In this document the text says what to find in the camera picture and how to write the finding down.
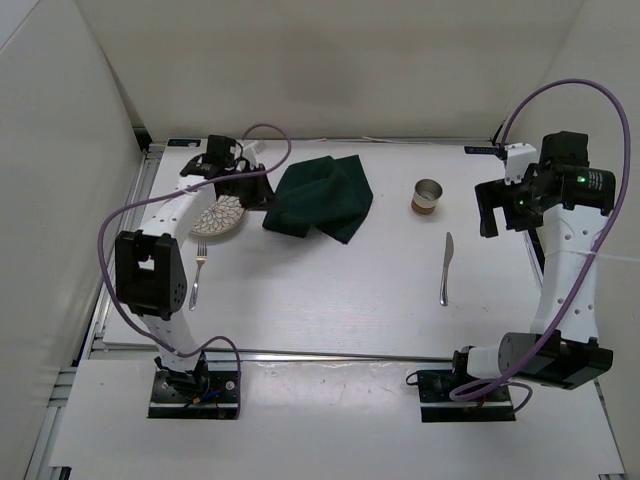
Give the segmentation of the dark green cloth napkin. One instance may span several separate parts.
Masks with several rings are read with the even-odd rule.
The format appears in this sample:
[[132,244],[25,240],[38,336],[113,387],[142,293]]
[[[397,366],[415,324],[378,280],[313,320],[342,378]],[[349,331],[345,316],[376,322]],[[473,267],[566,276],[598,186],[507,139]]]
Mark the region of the dark green cloth napkin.
[[275,195],[277,205],[265,215],[264,229],[304,238],[315,228],[342,244],[354,237],[374,198],[358,155],[292,164]]

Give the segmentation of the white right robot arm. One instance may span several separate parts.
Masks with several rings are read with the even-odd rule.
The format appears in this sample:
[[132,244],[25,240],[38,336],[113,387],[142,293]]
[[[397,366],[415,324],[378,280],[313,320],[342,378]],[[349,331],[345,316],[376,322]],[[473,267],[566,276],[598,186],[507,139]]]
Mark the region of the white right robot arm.
[[493,347],[455,352],[449,387],[460,399],[480,393],[486,380],[504,375],[521,359],[517,377],[573,390],[607,372],[613,353],[598,344],[595,319],[597,268],[580,273],[614,206],[615,176],[588,161],[588,137],[561,131],[546,135],[539,149],[506,146],[503,178],[481,183],[475,194],[480,233],[497,236],[495,211],[516,232],[544,235],[541,294],[531,328],[509,332]]

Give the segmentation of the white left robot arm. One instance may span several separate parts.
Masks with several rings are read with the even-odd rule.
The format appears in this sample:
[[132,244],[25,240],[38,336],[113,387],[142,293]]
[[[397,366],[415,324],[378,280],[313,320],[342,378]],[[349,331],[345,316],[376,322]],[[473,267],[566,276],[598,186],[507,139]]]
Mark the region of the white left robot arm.
[[210,377],[206,355],[196,346],[184,316],[189,293],[181,246],[195,217],[221,196],[235,197],[245,209],[264,210],[275,199],[258,162],[258,141],[243,144],[211,135],[206,150],[179,172],[169,198],[136,231],[115,242],[117,300],[144,325],[158,345],[156,364],[165,382],[188,400],[206,395]]

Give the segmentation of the floral patterned ceramic plate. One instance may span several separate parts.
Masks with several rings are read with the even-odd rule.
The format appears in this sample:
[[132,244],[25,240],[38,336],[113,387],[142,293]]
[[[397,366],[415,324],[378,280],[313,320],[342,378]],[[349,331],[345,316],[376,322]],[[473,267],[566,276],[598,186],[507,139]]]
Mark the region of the floral patterned ceramic plate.
[[237,197],[221,195],[194,218],[190,233],[199,237],[222,235],[239,226],[244,214],[245,209]]

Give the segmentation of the metal cup with cork base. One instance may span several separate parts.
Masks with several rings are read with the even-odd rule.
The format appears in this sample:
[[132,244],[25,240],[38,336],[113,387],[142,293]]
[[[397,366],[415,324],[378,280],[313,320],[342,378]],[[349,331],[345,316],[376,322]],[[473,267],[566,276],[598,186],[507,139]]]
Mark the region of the metal cup with cork base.
[[442,186],[433,179],[416,182],[411,200],[411,209],[417,215],[432,214],[443,194]]

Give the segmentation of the silver fork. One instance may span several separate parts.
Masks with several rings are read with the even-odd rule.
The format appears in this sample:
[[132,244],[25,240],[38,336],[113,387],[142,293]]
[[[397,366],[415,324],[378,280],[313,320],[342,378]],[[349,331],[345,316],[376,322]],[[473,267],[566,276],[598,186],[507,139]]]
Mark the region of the silver fork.
[[204,241],[199,241],[197,245],[197,254],[196,254],[196,272],[194,275],[194,281],[191,288],[191,295],[189,298],[188,308],[190,311],[193,311],[196,308],[199,287],[200,287],[200,276],[201,271],[208,258],[208,247]]

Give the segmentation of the silver table knife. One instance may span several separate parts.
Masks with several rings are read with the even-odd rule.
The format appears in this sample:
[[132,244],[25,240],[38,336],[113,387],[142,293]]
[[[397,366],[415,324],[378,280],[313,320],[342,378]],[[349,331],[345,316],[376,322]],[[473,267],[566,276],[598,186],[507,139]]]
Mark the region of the silver table knife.
[[454,240],[453,240],[452,234],[450,232],[447,232],[445,236],[445,249],[444,249],[443,265],[442,265],[442,271],[441,271],[440,297],[439,297],[440,305],[443,307],[447,307],[449,303],[448,274],[449,274],[449,267],[453,259],[453,256],[454,256]]

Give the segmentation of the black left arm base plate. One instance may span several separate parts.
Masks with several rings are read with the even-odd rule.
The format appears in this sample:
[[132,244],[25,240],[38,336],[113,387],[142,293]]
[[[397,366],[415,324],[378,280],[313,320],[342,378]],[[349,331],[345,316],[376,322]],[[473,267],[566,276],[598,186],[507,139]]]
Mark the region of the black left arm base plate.
[[154,359],[156,371],[147,417],[172,420],[238,420],[241,412],[241,363],[221,370],[204,354],[195,369],[177,372]]

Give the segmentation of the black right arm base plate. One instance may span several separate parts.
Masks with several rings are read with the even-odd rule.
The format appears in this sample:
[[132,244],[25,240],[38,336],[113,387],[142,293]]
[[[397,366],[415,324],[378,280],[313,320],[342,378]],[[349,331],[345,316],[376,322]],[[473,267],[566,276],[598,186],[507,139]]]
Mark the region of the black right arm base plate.
[[515,421],[515,407],[507,387],[471,401],[457,402],[450,392],[467,382],[447,370],[417,370],[405,383],[416,387],[422,423],[482,423]]

